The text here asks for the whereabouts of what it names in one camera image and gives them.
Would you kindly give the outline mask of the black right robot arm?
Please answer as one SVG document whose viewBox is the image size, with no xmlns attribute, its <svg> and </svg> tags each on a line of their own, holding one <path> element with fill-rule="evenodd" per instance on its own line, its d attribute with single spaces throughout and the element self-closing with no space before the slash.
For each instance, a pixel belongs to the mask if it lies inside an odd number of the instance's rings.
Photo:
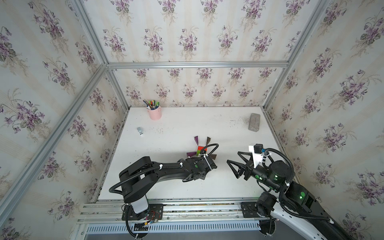
<svg viewBox="0 0 384 240">
<path fill-rule="evenodd" d="M 242 203 L 245 218 L 257 215 L 272 220 L 272 215 L 281 209 L 283 217 L 311 224 L 328 240 L 354 239 L 312 193 L 294 181 L 294 165 L 286 155 L 273 148 L 265 149 L 262 144 L 256 144 L 252 149 L 251 153 L 238 152 L 243 163 L 227 160 L 237 179 L 254 178 L 263 189 L 256 202 Z"/>
</svg>

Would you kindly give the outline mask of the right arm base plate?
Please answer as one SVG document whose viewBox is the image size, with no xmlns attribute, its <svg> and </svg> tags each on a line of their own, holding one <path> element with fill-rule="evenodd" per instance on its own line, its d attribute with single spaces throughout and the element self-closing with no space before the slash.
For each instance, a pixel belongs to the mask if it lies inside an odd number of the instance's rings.
<svg viewBox="0 0 384 240">
<path fill-rule="evenodd" d="M 241 210 L 244 218 L 269 218 L 271 211 L 258 202 L 242 202 Z"/>
</svg>

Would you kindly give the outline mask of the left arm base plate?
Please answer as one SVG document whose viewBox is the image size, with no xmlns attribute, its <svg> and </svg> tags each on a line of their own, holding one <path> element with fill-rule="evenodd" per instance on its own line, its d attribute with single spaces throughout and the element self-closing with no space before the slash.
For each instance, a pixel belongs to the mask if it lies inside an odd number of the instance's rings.
<svg viewBox="0 0 384 240">
<path fill-rule="evenodd" d="M 131 205 L 124 205 L 122 221 L 150 221 L 157 222 L 163 218 L 163 204 L 149 204 L 149 208 L 143 212 L 136 214 Z"/>
</svg>

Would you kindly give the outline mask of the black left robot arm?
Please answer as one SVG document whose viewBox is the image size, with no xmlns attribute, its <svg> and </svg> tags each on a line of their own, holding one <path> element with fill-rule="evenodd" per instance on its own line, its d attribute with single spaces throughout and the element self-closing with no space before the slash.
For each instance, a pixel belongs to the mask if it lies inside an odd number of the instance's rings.
<svg viewBox="0 0 384 240">
<path fill-rule="evenodd" d="M 158 182 L 170 180 L 204 180 L 209 172 L 217 168 L 214 152 L 219 144 L 209 144 L 196 157 L 180 159 L 176 163 L 153 162 L 145 156 L 119 173 L 119 182 L 109 188 L 109 193 L 123 197 L 126 220 L 143 220 L 147 216 L 160 217 L 159 210 L 151 210 L 147 192 Z"/>
</svg>

